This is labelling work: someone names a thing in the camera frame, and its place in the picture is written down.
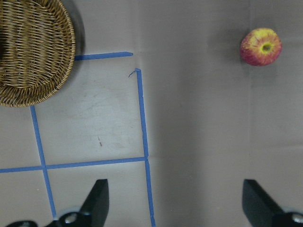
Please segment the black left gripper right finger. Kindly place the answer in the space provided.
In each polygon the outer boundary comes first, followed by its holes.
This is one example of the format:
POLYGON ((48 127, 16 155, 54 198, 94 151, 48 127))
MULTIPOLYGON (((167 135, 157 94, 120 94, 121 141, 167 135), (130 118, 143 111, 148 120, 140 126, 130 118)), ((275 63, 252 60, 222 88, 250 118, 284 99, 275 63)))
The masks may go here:
POLYGON ((301 227, 303 214, 285 212, 253 179, 242 186, 242 209, 252 227, 301 227))

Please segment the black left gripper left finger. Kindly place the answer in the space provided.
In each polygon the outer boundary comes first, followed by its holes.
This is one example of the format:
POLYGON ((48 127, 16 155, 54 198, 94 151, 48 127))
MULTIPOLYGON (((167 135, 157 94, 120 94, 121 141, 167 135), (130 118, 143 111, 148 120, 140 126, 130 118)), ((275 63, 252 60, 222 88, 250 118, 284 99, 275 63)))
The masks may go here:
POLYGON ((109 212, 107 179, 96 180, 79 211, 65 213, 49 227, 103 227, 109 212))

